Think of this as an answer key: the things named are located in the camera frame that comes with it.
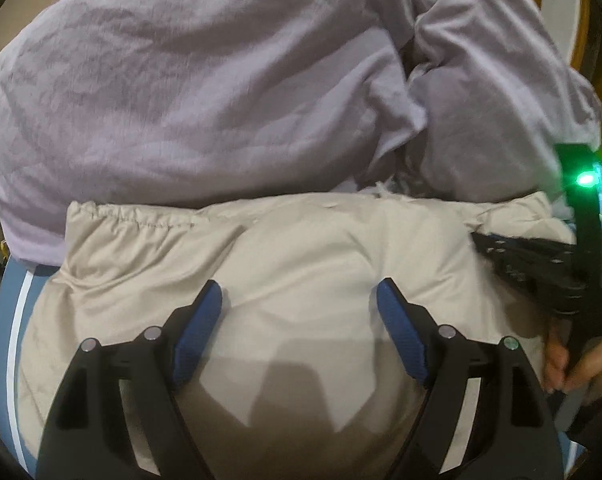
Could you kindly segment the person's right hand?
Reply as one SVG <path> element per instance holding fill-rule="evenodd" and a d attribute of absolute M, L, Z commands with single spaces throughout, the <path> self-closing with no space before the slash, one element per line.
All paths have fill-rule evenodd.
<path fill-rule="evenodd" d="M 553 318 L 548 325 L 545 342 L 543 387 L 547 393 L 570 393 L 584 386 L 588 392 L 585 404 L 602 398 L 602 340 L 570 367 L 569 352 L 560 337 L 560 322 Z"/>

